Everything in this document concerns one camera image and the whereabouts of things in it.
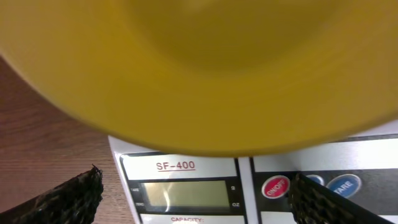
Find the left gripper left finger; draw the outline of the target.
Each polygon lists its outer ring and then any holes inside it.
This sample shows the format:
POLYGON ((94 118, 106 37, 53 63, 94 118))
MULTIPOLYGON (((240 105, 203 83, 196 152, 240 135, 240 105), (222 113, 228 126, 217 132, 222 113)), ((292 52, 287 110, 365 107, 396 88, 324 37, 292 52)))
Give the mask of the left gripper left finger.
POLYGON ((91 224, 102 201, 102 170, 92 169, 1 213, 2 224, 91 224))

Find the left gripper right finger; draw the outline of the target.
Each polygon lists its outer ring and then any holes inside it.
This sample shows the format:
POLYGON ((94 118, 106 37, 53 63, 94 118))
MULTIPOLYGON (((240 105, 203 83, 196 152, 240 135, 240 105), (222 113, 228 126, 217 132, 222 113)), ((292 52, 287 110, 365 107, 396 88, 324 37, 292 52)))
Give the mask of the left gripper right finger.
POLYGON ((288 203, 299 224, 393 224, 301 173, 290 183, 288 203))

